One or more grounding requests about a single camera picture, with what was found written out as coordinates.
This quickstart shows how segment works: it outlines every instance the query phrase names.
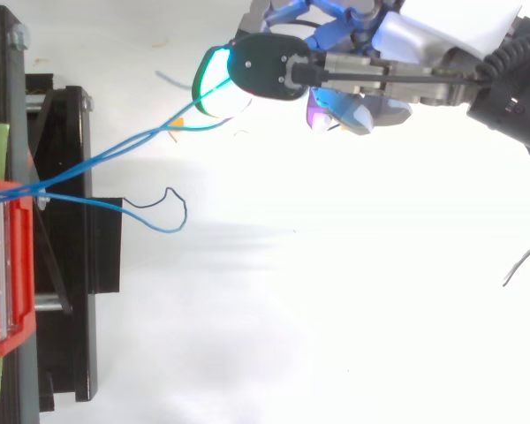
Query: metal bar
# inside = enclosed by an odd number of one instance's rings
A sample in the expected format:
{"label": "metal bar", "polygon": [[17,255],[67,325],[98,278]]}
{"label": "metal bar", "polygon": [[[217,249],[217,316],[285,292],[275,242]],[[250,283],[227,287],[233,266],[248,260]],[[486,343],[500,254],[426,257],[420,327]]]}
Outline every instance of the metal bar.
{"label": "metal bar", "polygon": [[39,115],[35,121],[34,128],[29,133],[29,152],[31,153],[32,157],[34,157],[35,152],[37,152],[37,148],[39,147],[40,141],[42,140],[45,125],[49,119],[51,106],[53,105],[53,101],[55,99],[55,92],[51,89],[45,95],[28,95],[26,98],[27,97],[43,97],[40,108],[37,110]]}
{"label": "metal bar", "polygon": [[42,220],[42,214],[37,207],[36,201],[34,201],[34,243],[36,250],[39,250],[41,254],[40,256],[43,258],[43,262],[45,263],[45,267],[49,274],[49,279],[55,288],[57,301],[61,306],[61,310],[67,315],[71,314],[72,307],[67,296],[63,275],[61,274],[57,257],[53,251],[51,242],[49,241],[49,236]]}
{"label": "metal bar", "polygon": [[53,312],[62,311],[61,301],[55,293],[36,294],[35,311],[36,312]]}

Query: white surface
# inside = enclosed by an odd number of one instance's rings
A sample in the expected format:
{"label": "white surface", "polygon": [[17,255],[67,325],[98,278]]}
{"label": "white surface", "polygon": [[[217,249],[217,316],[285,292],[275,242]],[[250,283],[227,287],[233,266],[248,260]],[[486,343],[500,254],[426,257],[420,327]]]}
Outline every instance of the white surface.
{"label": "white surface", "polygon": [[520,0],[406,0],[400,14],[417,27],[485,57],[500,45],[521,5]]}
{"label": "white surface", "polygon": [[[98,153],[188,101],[155,71],[190,82],[248,2],[9,5],[32,29],[27,70],[94,96]],[[305,105],[254,102],[94,172],[99,196],[173,185],[191,220],[165,236],[124,219],[100,391],[42,422],[530,424],[530,261],[501,288],[530,247],[525,149],[445,108],[321,137]],[[180,205],[145,216],[173,225]]]}
{"label": "white surface", "polygon": [[437,66],[455,44],[420,28],[395,12],[387,13],[372,41],[381,58]]}

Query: bolt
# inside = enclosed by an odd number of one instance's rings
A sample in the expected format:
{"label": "bolt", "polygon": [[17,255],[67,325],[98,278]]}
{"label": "bolt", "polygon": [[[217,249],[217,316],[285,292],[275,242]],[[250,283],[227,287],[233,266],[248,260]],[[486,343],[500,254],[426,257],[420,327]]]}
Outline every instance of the bolt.
{"label": "bolt", "polygon": [[92,112],[95,110],[95,101],[92,97],[87,95],[82,97],[82,110],[85,112]]}
{"label": "bolt", "polygon": [[29,30],[22,24],[14,25],[8,33],[8,44],[16,50],[23,51],[29,49]]}
{"label": "bolt", "polygon": [[[45,189],[40,190],[40,193],[46,193]],[[49,198],[49,197],[43,197],[43,196],[38,197],[37,198],[37,208],[39,208],[39,210],[41,212],[43,212],[45,210],[45,208],[47,207],[47,204],[50,201],[51,201],[51,198]]]}

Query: black mount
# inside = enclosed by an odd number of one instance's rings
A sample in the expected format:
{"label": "black mount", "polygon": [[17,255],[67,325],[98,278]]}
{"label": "black mount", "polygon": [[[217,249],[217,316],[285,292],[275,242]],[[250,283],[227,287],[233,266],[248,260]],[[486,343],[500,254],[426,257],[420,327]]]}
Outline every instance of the black mount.
{"label": "black mount", "polygon": [[[524,18],[513,38],[530,34],[530,19]],[[481,90],[469,117],[526,145],[530,151],[530,64]]]}

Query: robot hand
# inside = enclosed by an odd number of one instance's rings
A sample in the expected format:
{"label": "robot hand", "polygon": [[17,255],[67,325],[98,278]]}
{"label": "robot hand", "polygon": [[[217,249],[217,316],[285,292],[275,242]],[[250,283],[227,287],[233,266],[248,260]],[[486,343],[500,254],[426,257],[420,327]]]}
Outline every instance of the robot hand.
{"label": "robot hand", "polygon": [[[313,36],[270,32],[311,5],[334,18]],[[469,103],[469,117],[530,149],[530,19],[519,9],[512,0],[253,0],[228,73],[253,95],[308,92],[314,129],[335,119],[365,134],[405,122],[410,103]]]}

